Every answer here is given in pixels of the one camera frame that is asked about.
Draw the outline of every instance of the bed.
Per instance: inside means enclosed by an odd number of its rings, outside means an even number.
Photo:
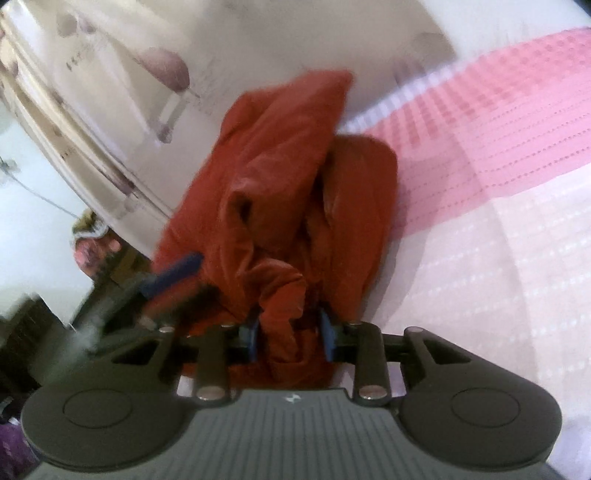
[[[240,93],[353,70],[342,132],[400,158],[364,319],[422,325],[548,389],[551,463],[589,480],[591,18],[575,3],[12,1],[5,101],[147,255]]]

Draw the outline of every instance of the gray ribbed panel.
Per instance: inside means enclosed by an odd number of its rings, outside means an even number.
[[[546,466],[469,472],[429,457],[381,408],[343,390],[246,391],[200,411],[169,450],[117,472],[77,473],[42,464],[28,480],[560,480]]]

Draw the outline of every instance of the orange-red fabric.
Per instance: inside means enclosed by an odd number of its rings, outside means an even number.
[[[198,277],[159,307],[203,283],[220,289],[219,304],[195,312],[192,334],[263,308],[259,362],[232,367],[234,386],[326,386],[333,367],[310,312],[328,301],[340,318],[357,319],[379,267],[397,162],[377,140],[335,136],[352,81],[349,72],[311,72],[242,95],[158,247],[156,272],[204,255]]]

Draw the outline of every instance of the white wall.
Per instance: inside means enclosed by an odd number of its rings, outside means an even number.
[[[15,176],[75,215],[86,207],[0,103],[0,157],[14,160]],[[38,293],[68,322],[92,283],[72,256],[74,219],[0,173],[0,314],[24,294]]]

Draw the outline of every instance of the purple fabric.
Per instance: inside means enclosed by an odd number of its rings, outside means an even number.
[[[0,425],[0,480],[14,480],[37,463],[20,427]]]

